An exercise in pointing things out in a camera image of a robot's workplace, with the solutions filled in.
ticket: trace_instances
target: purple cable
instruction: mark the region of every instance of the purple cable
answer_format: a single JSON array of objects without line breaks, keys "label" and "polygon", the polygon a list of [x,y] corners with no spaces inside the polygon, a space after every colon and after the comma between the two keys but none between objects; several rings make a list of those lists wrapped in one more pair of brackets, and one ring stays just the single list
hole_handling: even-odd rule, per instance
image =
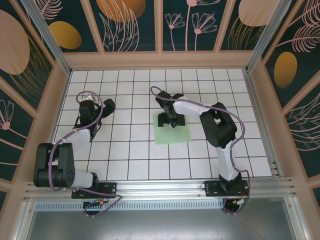
[{"label": "purple cable", "polygon": [[[245,136],[246,127],[245,127],[244,122],[243,122],[237,115],[235,115],[234,113],[232,113],[232,112],[230,112],[230,111],[228,111],[228,110],[225,110],[225,109],[223,109],[223,108],[214,107],[214,106],[210,106],[210,105],[206,105],[206,104],[201,104],[201,103],[198,103],[198,102],[196,102],[196,101],[189,100],[189,99],[171,99],[171,98],[160,97],[160,96],[158,96],[156,93],[154,93],[153,89],[157,89],[157,90],[159,90],[160,92],[162,92],[162,89],[159,88],[159,87],[157,87],[157,86],[152,86],[152,87],[150,88],[150,92],[151,92],[156,98],[158,98],[158,99],[165,100],[165,101],[171,101],[171,102],[187,102],[187,103],[195,104],[195,105],[200,106],[200,107],[202,107],[202,108],[207,108],[207,109],[213,109],[213,110],[216,110],[216,111],[221,111],[221,112],[224,112],[224,113],[227,113],[227,114],[233,116],[234,118],[236,118],[236,119],[239,121],[239,123],[240,123],[240,125],[241,125],[241,127],[242,127],[242,134],[241,134],[241,136],[240,136],[237,140],[235,140],[235,141],[231,144],[231,146],[230,146],[230,159],[231,159],[232,167],[233,167],[237,172],[239,172],[239,173],[246,173],[247,176],[248,176],[248,195],[247,195],[247,197],[248,197],[248,199],[249,199],[249,197],[250,197],[250,176],[249,176],[249,171],[246,170],[246,169],[245,169],[245,170],[239,170],[239,169],[236,167],[235,162],[234,162],[234,159],[233,159],[233,157],[232,157],[232,150],[233,150],[234,145],[235,145],[236,143],[238,143],[241,139],[243,139],[244,136]],[[225,205],[226,205],[226,201],[227,201],[227,200],[228,200],[228,198],[225,198],[225,199],[223,200],[222,210],[223,210],[226,214],[235,214],[234,212],[226,209]],[[244,206],[245,206],[245,204],[243,205],[243,207],[242,207],[240,210],[238,210],[238,213],[243,210]]]},{"label": "purple cable", "polygon": [[[58,142],[55,143],[55,145],[53,146],[52,150],[51,150],[51,153],[50,153],[50,157],[49,157],[49,167],[48,167],[48,178],[49,178],[49,185],[50,185],[50,188],[52,189],[52,191],[54,192],[58,192],[60,191],[61,189],[63,189],[63,187],[60,187],[60,188],[55,188],[54,187],[54,184],[52,182],[52,161],[53,161],[53,158],[54,158],[54,153],[55,153],[55,150],[56,148],[58,147],[59,144],[61,144],[62,142],[65,141],[65,139],[67,139],[68,137],[72,136],[73,134],[75,134],[76,132],[80,131],[80,130],[83,130],[83,129],[87,129],[89,127],[91,127],[92,125],[94,125],[97,121],[99,121],[99,119],[101,118],[102,116],[102,113],[103,113],[103,104],[104,102],[102,101],[101,97],[96,94],[95,92],[93,91],[81,91],[79,92],[77,95],[76,95],[76,102],[79,103],[79,100],[78,100],[78,97],[81,95],[81,94],[84,94],[84,93],[88,93],[88,94],[93,94],[95,95],[100,103],[101,103],[101,111],[99,113],[99,116],[96,118],[96,120],[94,120],[92,123],[88,124],[87,126],[83,126],[81,128],[76,128],[74,129],[73,131],[69,132],[67,135],[63,136]],[[115,202],[113,202],[109,207],[107,207],[105,210],[103,211],[100,211],[99,213],[97,213],[96,215],[88,215],[87,213],[87,209],[88,207],[90,207],[90,205],[88,205],[85,209],[84,209],[84,213],[86,214],[87,217],[91,217],[91,218],[94,218],[95,216],[98,217],[102,214],[104,214],[105,212],[107,212],[110,208],[112,208],[117,202],[119,202],[123,196],[121,195],[117,195],[117,194],[108,194],[108,193],[101,193],[101,192],[95,192],[95,191],[91,191],[91,190],[88,190],[88,189],[85,189],[85,188],[81,188],[81,187],[68,187],[67,189],[78,189],[78,190],[81,190],[81,191],[84,191],[84,192],[87,192],[87,193],[91,193],[91,194],[96,194],[96,195],[101,195],[101,196],[105,196],[105,197],[119,197]]]}]

